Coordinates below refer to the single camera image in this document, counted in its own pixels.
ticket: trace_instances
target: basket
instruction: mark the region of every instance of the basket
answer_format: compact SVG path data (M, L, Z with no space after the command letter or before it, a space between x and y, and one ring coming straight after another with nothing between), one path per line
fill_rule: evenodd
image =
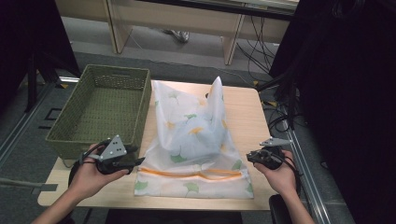
M150 96L148 69L87 65L46 142L64 160L116 134L126 147L140 147ZM123 161L138 156L137 150Z

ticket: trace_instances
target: gray carpet floor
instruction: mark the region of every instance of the gray carpet floor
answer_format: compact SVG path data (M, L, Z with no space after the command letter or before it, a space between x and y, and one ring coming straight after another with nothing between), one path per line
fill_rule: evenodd
M81 69L86 64L108 64L116 66L148 68L152 79L211 83L220 76L223 85L251 88L254 80L248 72L236 70L219 70L190 65L178 65L171 63L155 63L148 60L123 59L119 57L99 56L86 53L76 53L78 65ZM70 76L60 70L60 76ZM66 89L51 87L50 94L44 99L37 109L31 122L27 125L21 138L15 144L9 157L0 167L0 177L20 181L43 183L55 162L56 153L45 143L45 136L49 130L39 129L39 126L51 126L53 121L44 120L51 108L62 108L74 85ZM5 141L7 135L23 115L26 99L26 86L22 85L18 94L9 104L8 109L1 115L0 140ZM260 97L265 101L272 101L273 90L263 91ZM272 106L264 106L267 121L276 118L273 115ZM353 223L342 195L328 170L320 166L321 156L312 134L309 132L309 124L304 118L295 120L296 133L300 144L309 163L309 167L323 197L332 223ZM274 130L274 136L284 137L282 132ZM0 223L29 223L38 216L45 208L37 204L38 195L32 188L0 187ZM77 223L82 223L88 208L78 208L74 213ZM244 223L258 224L271 223L269 212L244 212ZM104 223L106 209L93 209L88 223Z

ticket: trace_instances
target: plastic bag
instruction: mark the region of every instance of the plastic bag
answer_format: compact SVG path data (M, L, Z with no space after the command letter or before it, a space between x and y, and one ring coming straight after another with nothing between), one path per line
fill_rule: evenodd
M197 97L154 81L158 136L139 166L135 195L253 198L227 127L221 80Z

